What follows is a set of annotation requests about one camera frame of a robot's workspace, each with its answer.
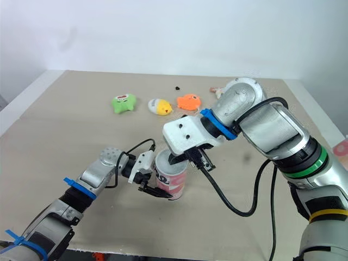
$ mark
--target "green ring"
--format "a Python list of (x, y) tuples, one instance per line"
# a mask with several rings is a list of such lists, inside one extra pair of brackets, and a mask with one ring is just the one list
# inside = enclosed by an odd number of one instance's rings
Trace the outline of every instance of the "green ring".
[(319, 159), (317, 159), (317, 161), (310, 166), (309, 168), (302, 170), (300, 172), (295, 172), (295, 173), (285, 173), (284, 174), (288, 177), (288, 178), (303, 178), (305, 176), (308, 176), (310, 174), (312, 174), (314, 171), (316, 171), (318, 168), (320, 168), (323, 163), (325, 162), (327, 157), (327, 151), (326, 149), (322, 146), (321, 147), (321, 153), (320, 153), (320, 157)]

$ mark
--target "yellow chick toy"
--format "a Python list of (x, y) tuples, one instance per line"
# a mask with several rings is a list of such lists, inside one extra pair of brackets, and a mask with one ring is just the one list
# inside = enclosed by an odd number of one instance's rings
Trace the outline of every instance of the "yellow chick toy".
[(168, 115), (172, 112), (172, 106), (170, 103), (163, 99), (152, 99), (148, 102), (148, 109), (158, 115)]

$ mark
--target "yellow ring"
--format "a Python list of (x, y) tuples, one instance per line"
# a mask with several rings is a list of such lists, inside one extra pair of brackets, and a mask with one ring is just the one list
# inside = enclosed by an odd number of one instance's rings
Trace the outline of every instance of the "yellow ring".
[(323, 209), (317, 212), (314, 212), (312, 215), (309, 217), (309, 223), (316, 218), (317, 216), (321, 215), (327, 215), (327, 214), (340, 214), (340, 215), (346, 215), (348, 216), (348, 210), (344, 209)]

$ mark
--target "green frog toy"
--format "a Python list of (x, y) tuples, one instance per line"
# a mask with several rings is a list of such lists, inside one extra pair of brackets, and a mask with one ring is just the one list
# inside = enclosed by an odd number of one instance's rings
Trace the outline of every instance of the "green frog toy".
[(135, 104), (136, 96), (133, 94), (116, 96), (112, 101), (114, 113), (121, 113), (126, 110), (134, 110)]

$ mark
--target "black cable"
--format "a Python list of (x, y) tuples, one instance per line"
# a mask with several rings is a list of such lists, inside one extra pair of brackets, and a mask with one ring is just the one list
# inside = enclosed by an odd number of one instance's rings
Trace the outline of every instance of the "black cable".
[(151, 151), (154, 151), (156, 148), (156, 142), (154, 139), (146, 139), (144, 141), (142, 141), (141, 143), (135, 145), (133, 148), (131, 148), (129, 151), (126, 152), (126, 154), (130, 154), (133, 150), (135, 150), (136, 148), (138, 148), (139, 146), (141, 146), (142, 144), (148, 142), (148, 141), (152, 141), (152, 146), (150, 147)]
[(265, 167), (267, 166), (267, 164), (271, 162), (269, 159), (267, 159), (260, 167), (259, 171), (257, 172), (256, 175), (256, 179), (255, 179), (255, 184), (254, 184), (254, 195), (253, 195), (253, 201), (252, 201), (252, 206), (250, 208), (249, 211), (247, 212), (242, 212), (238, 209), (236, 209), (231, 203), (230, 201), (228, 201), (228, 199), (226, 198), (226, 196), (223, 194), (223, 192), (221, 191), (221, 189), (219, 188), (219, 186), (217, 185), (217, 183), (215, 182), (215, 180), (212, 178), (212, 176), (209, 174), (209, 172), (204, 168), (200, 168), (200, 170), (203, 172), (203, 174), (207, 177), (207, 179), (209, 180), (209, 182), (213, 185), (214, 189), (216, 190), (217, 194), (219, 194), (220, 198), (222, 199), (222, 201), (224, 202), (224, 204), (233, 212), (235, 212), (237, 215), (240, 216), (251, 216), (252, 214), (254, 214), (255, 210), (256, 210), (256, 206), (257, 206), (257, 198), (258, 198), (258, 190), (259, 190), (259, 183), (260, 183), (260, 178), (261, 178), (261, 174), (263, 172), (263, 170), (265, 169)]
[[(217, 185), (217, 183), (214, 181), (212, 176), (209, 174), (209, 172), (205, 168), (200, 168), (200, 170), (203, 172), (203, 174), (207, 177), (207, 179), (210, 181), (210, 183), (213, 185), (214, 189), (216, 190), (217, 194), (219, 194), (220, 198), (224, 202), (224, 204), (234, 213), (240, 216), (251, 216), (254, 214), (257, 206), (257, 198), (258, 198), (258, 186), (261, 178), (261, 174), (264, 171), (267, 164), (271, 162), (269, 159), (267, 159), (260, 167), (260, 169), (257, 172), (255, 184), (254, 184), (254, 195), (253, 195), (253, 202), (251, 209), (248, 212), (242, 212), (238, 209), (236, 209), (232, 204), (226, 199), (225, 195)], [(275, 251), (276, 251), (276, 244), (277, 244), (277, 235), (276, 235), (276, 220), (275, 220), (275, 213), (274, 213), (274, 190), (275, 190), (275, 184), (276, 184), (276, 176), (277, 176), (277, 166), (274, 166), (273, 169), (273, 176), (272, 176), (272, 184), (271, 184), (271, 220), (272, 220), (272, 237), (273, 237), (273, 243), (272, 243), (272, 251), (270, 255), (269, 261), (273, 260)]]
[(273, 260), (274, 253), (276, 252), (277, 245), (277, 234), (276, 234), (276, 219), (274, 215), (274, 188), (276, 185), (276, 177), (277, 177), (277, 166), (274, 165), (273, 176), (272, 176), (272, 184), (271, 184), (271, 217), (272, 217), (272, 233), (273, 233), (273, 243), (272, 243), (272, 252), (269, 261)]
[(122, 156), (126, 154), (124, 151), (121, 152), (119, 158), (117, 159), (117, 162), (116, 162), (116, 168), (115, 168), (115, 184), (114, 185), (111, 185), (111, 186), (106, 186), (105, 188), (106, 189), (113, 189), (115, 187), (117, 187), (117, 183), (118, 183), (118, 177), (119, 177), (119, 164), (120, 164), (120, 161), (121, 161), (121, 158)]
[(271, 102), (280, 102), (285, 108), (289, 109), (288, 103), (286, 102), (286, 100), (282, 97), (273, 97), (273, 98), (269, 98), (266, 99), (258, 104), (256, 104), (254, 107), (250, 108), (249, 110), (247, 110), (246, 112), (244, 112), (241, 117), (239, 117), (236, 121), (235, 124), (238, 126), (242, 120), (244, 120), (246, 117), (248, 117), (250, 114), (252, 114), (254, 111), (256, 111), (257, 109), (259, 109), (260, 107), (262, 107), (263, 105), (269, 104)]
[(111, 186), (106, 186), (105, 188), (106, 189), (113, 189), (115, 187), (117, 187), (117, 183), (118, 183), (118, 175), (119, 175), (119, 164), (120, 164), (120, 161), (121, 161), (121, 158), (124, 154), (128, 155), (130, 154), (133, 150), (135, 150), (136, 148), (138, 148), (139, 146), (141, 146), (142, 144), (148, 142), (148, 141), (152, 141), (152, 145), (150, 147), (150, 150), (151, 151), (154, 151), (155, 148), (156, 148), (156, 142), (154, 139), (146, 139), (146, 140), (143, 140), (141, 143), (135, 145), (133, 148), (131, 148), (129, 151), (127, 152), (124, 152), (122, 151), (118, 160), (117, 160), (117, 163), (116, 163), (116, 168), (115, 168), (115, 184), (114, 185), (111, 185)]

